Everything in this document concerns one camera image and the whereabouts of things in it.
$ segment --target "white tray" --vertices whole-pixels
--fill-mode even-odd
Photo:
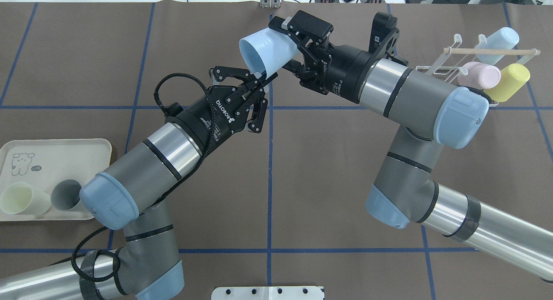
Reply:
[[[111,144],[105,139],[13,140],[0,149],[0,193],[12,183],[27,182],[51,194],[63,180],[84,186],[97,172],[109,166]],[[14,154],[26,157],[17,162]],[[42,215],[8,215],[0,210],[0,221],[88,220],[83,211],[61,211],[53,206]]]

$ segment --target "grid line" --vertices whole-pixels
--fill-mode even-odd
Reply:
[[[156,105],[0,105],[0,109],[108,109],[108,110],[121,110],[121,109],[137,109],[137,110],[157,110]],[[361,106],[334,106],[334,105],[273,105],[273,110],[366,110]],[[553,107],[491,107],[490,111],[504,111],[504,110],[521,110],[521,111],[551,111]]]
[[[511,20],[509,17],[509,10],[507,9],[507,4],[503,3],[503,11],[505,12],[505,19],[507,20],[507,26],[509,28],[511,27]],[[547,131],[545,131],[545,125],[543,125],[543,121],[541,119],[540,110],[537,106],[536,98],[534,96],[534,92],[532,90],[532,85],[530,84],[530,81],[526,82],[526,86],[528,88],[528,93],[530,94],[530,99],[532,100],[533,109],[536,112],[537,121],[540,125],[541,134],[543,135],[543,139],[545,140],[545,145],[547,146],[547,151],[549,152],[549,158],[551,159],[551,162],[553,162],[553,150],[551,149],[551,143],[549,142],[549,137],[547,136]]]
[[[144,64],[146,64],[146,54],[148,53],[148,42],[150,40],[150,32],[152,30],[152,20],[154,19],[154,11],[156,10],[156,3],[152,3],[152,8],[150,9],[150,19],[148,21],[148,30],[146,31],[146,40],[144,41],[144,50],[142,52],[142,61],[140,62],[140,71],[138,73],[138,82],[136,93],[134,94],[134,105],[132,107],[132,114],[130,115],[130,124],[129,132],[127,134],[127,142],[125,144],[125,154],[129,151],[130,137],[133,134],[134,119],[136,118],[136,112],[138,108],[138,97],[140,96],[140,86],[142,85],[142,75],[144,74]],[[112,249],[113,244],[113,230],[109,231],[109,236],[107,240],[107,249]]]
[[[269,22],[273,20],[273,14],[269,15]],[[273,248],[273,82],[269,83],[269,169],[267,187],[267,286],[273,284],[272,254]]]
[[[391,6],[388,4],[388,14],[391,14]],[[397,47],[394,47],[395,54],[399,54],[397,52]],[[423,245],[424,245],[424,257],[426,261],[426,272],[428,275],[428,283],[430,288],[430,297],[432,300],[436,300],[436,291],[434,288],[434,276],[432,275],[432,263],[430,262],[430,250],[428,248],[428,239],[426,238],[426,229],[423,225],[421,227],[421,235],[423,237]]]
[[[10,69],[10,73],[8,74],[8,79],[6,79],[6,84],[4,85],[4,90],[2,90],[2,96],[0,96],[0,106],[2,106],[2,103],[4,103],[4,99],[6,97],[6,94],[8,93],[8,87],[10,86],[10,82],[12,81],[13,72],[16,71],[17,61],[19,60],[19,55],[21,54],[21,50],[23,50],[23,45],[25,44],[25,40],[27,38],[27,35],[29,34],[31,23],[33,23],[33,19],[34,19],[34,15],[36,13],[37,7],[38,7],[38,3],[35,3],[33,7],[33,12],[31,12],[31,15],[29,17],[29,22],[27,22],[25,33],[23,33],[23,37],[21,38],[21,43],[19,44],[19,48],[17,48],[16,58],[13,60],[12,68]]]
[[[73,253],[73,248],[0,248],[0,253]],[[80,251],[97,250],[94,248]],[[426,253],[428,252],[478,252],[470,247],[411,247],[411,248],[221,248],[221,249],[178,249],[179,253]]]

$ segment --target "robotiq logo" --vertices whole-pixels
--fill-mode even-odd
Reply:
[[[219,109],[221,109],[221,112],[223,112],[223,114],[225,115],[225,117],[227,118],[227,120],[229,121],[229,123],[232,123],[233,121],[235,121],[235,119],[231,118],[231,116],[229,115],[229,113],[227,112],[227,110],[225,110],[225,108],[224,108],[223,105],[221,104],[221,101],[220,101],[220,100],[215,101],[215,104],[218,105]]]

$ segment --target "gray cup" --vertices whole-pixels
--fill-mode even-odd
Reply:
[[[85,210],[79,192],[81,184],[75,180],[69,179],[60,182],[52,191],[50,201],[55,209],[62,211],[81,211]]]

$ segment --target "brown table surface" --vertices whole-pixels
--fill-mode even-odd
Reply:
[[[302,9],[334,24],[334,44],[368,46],[376,12],[392,12],[397,50],[428,65],[462,34],[511,26],[530,84],[490,110],[474,140],[446,148],[432,178],[553,230],[553,7],[283,3],[0,4],[0,145],[14,139],[105,138],[114,159],[162,125],[152,98],[171,72],[209,83],[216,65],[245,67],[243,36],[271,14]],[[499,65],[515,62],[504,58]],[[201,97],[191,81],[165,102]],[[410,223],[369,216],[364,204],[397,124],[334,95],[302,89],[286,71],[272,85],[261,134],[239,133],[171,196],[186,286],[176,299],[209,299],[216,286],[315,284],[327,299],[547,299],[553,286]],[[88,221],[0,223],[0,277],[67,257],[100,227]],[[101,233],[87,249],[124,245]]]

